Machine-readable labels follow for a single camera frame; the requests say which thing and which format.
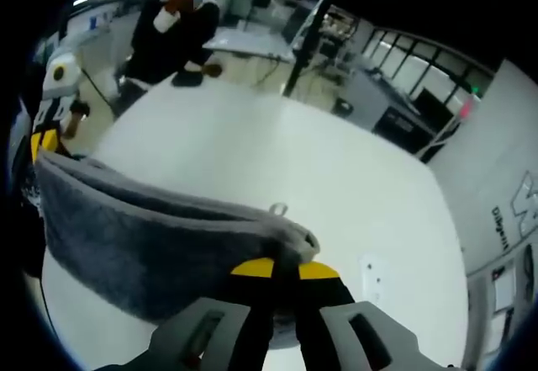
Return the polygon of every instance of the cable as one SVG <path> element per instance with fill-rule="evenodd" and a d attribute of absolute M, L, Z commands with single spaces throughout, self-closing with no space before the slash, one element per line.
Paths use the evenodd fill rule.
<path fill-rule="evenodd" d="M 112 106 L 110 105 L 110 102 L 108 101 L 108 99 L 105 98 L 105 96 L 103 95 L 103 93 L 99 90 L 98 86 L 95 84 L 95 82 L 92 80 L 92 78 L 90 77 L 90 75 L 87 73 L 87 71 L 82 68 L 82 73 L 86 76 L 86 78 L 88 79 L 88 81 L 92 84 L 93 88 L 97 91 L 97 93 L 99 94 L 99 96 L 104 100 L 104 102 L 110 107 L 112 108 Z"/>
<path fill-rule="evenodd" d="M 45 307 L 45 313 L 47 314 L 47 319 L 49 321 L 50 329 L 52 330 L 52 333 L 55 336 L 56 340 L 58 342 L 60 342 L 60 338 L 58 337 L 58 332 L 54 328 L 54 324 L 52 323 L 52 318 L 50 318 L 49 307 L 47 306 L 47 300 L 45 298 L 45 291 L 43 290 L 43 280 L 42 279 L 40 279 L 40 290 L 41 290 L 41 297 L 43 298 L 43 305 Z"/>
<path fill-rule="evenodd" d="M 264 75 L 263 78 L 259 79 L 254 84 L 254 87 L 258 87 L 259 85 L 261 85 L 268 77 L 270 77 L 277 70 L 278 66 L 280 66 L 280 60 L 277 60 L 277 64 L 271 67 L 269 71 L 267 71 L 266 75 Z"/>

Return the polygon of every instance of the black jacket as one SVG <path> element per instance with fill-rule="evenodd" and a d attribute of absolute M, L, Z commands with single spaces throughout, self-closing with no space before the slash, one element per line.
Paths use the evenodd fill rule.
<path fill-rule="evenodd" d="M 153 21 L 163 6 L 162 1 L 154 0 L 143 7 L 131 42 L 134 54 L 127 77 L 155 84 L 181 70 L 187 61 L 202 65 L 210 56 L 202 46 L 219 25 L 219 7 L 205 3 L 194 12 L 181 13 L 179 21 L 161 33 Z"/>

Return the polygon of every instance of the white table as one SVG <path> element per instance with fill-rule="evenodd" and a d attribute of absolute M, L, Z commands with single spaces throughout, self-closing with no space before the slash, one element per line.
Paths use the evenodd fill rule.
<path fill-rule="evenodd" d="M 251 56 L 294 62 L 292 47 L 280 34 L 251 33 L 240 29 L 218 28 L 215 36 L 204 48 L 230 52 L 246 53 Z"/>
<path fill-rule="evenodd" d="M 260 209 L 286 203 L 287 217 L 319 238 L 317 260 L 340 272 L 355 300 L 373 300 L 408 327 L 429 358 L 460 364 L 467 285 L 455 227 L 429 168 L 396 146 L 277 95 L 207 78 L 177 89 L 168 78 L 93 157 L 168 190 Z M 49 254 L 43 279 L 55 329 L 84 368 L 146 349 L 152 325 L 82 286 Z M 264 369 L 304 369 L 298 347 L 270 351 Z"/>

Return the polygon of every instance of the wall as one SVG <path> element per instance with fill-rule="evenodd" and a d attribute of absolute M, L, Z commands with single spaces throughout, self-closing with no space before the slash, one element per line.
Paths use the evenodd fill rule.
<path fill-rule="evenodd" d="M 78 47 L 81 66 L 106 98 L 118 96 L 113 75 L 132 53 L 130 43 L 139 16 L 134 12 L 112 19 L 105 29 L 96 29 L 96 36 Z"/>
<path fill-rule="evenodd" d="M 118 3 L 107 3 L 89 11 L 81 13 L 67 22 L 67 36 L 74 36 L 87 32 L 90 29 L 101 27 L 108 24 L 113 17 L 114 12 L 118 9 Z"/>
<path fill-rule="evenodd" d="M 451 209 L 468 274 L 523 239 L 538 239 L 538 86 L 505 61 L 430 167 Z"/>

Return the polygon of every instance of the window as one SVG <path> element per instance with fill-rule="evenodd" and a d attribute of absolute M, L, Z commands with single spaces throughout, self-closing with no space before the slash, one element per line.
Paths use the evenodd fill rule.
<path fill-rule="evenodd" d="M 386 33 L 385 36 L 381 39 L 379 47 L 373 53 L 372 61 L 376 66 L 380 66 L 385 59 L 385 56 L 390 51 L 393 46 L 394 41 L 396 40 L 395 33 Z"/>
<path fill-rule="evenodd" d="M 400 36 L 396 42 L 396 46 L 402 50 L 409 50 L 413 45 L 413 41 L 407 36 Z"/>
<path fill-rule="evenodd" d="M 377 43 L 379 43 L 381 36 L 383 36 L 383 32 L 381 30 L 376 31 L 373 34 L 372 40 L 370 40 L 370 43 L 368 43 L 367 49 L 363 53 L 363 55 L 366 58 L 372 57 L 372 53 L 376 49 L 376 45 Z"/>
<path fill-rule="evenodd" d="M 385 60 L 384 64 L 382 65 L 381 71 L 383 71 L 385 76 L 387 76 L 388 78 L 392 78 L 404 58 L 405 51 L 400 50 L 396 46 L 393 47 L 393 49 L 390 50 L 390 54 L 388 55 L 387 60 Z"/>
<path fill-rule="evenodd" d="M 417 56 L 410 56 L 393 79 L 393 85 L 401 91 L 410 94 L 414 85 L 424 73 L 428 62 Z"/>
<path fill-rule="evenodd" d="M 414 47 L 413 54 L 424 57 L 426 60 L 430 60 L 435 54 L 435 47 L 433 45 L 427 45 L 426 43 L 419 42 Z"/>
<path fill-rule="evenodd" d="M 463 74 L 467 68 L 467 63 L 451 53 L 442 51 L 435 59 L 435 64 L 440 66 L 443 71 L 450 72 L 456 76 Z"/>
<path fill-rule="evenodd" d="M 383 59 L 385 58 L 388 51 L 390 50 L 390 47 L 391 45 L 389 43 L 387 43 L 384 40 L 381 40 L 381 43 L 379 43 L 377 50 L 373 53 L 373 56 L 372 56 L 372 62 L 376 66 L 381 65 Z"/>
<path fill-rule="evenodd" d="M 441 71 L 436 66 L 431 66 L 420 81 L 419 86 L 413 91 L 411 98 L 416 99 L 423 89 L 427 89 L 441 103 L 444 103 L 455 86 L 456 84 L 446 72 Z"/>

